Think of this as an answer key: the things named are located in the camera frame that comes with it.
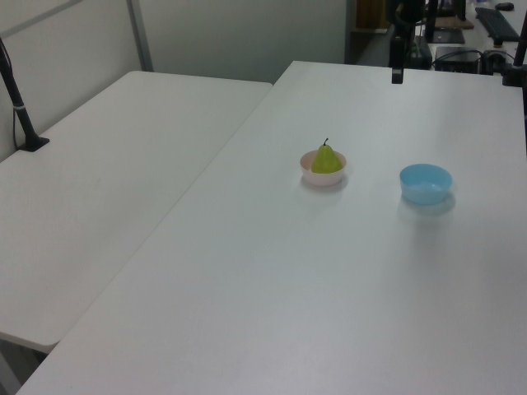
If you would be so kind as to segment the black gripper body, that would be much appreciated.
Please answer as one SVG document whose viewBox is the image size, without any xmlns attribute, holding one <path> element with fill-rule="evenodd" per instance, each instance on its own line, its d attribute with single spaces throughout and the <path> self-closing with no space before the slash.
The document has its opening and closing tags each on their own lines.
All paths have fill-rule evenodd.
<svg viewBox="0 0 527 395">
<path fill-rule="evenodd" d="M 389 67 L 403 69 L 406 57 L 406 40 L 401 35 L 393 35 L 389 45 Z"/>
</svg>

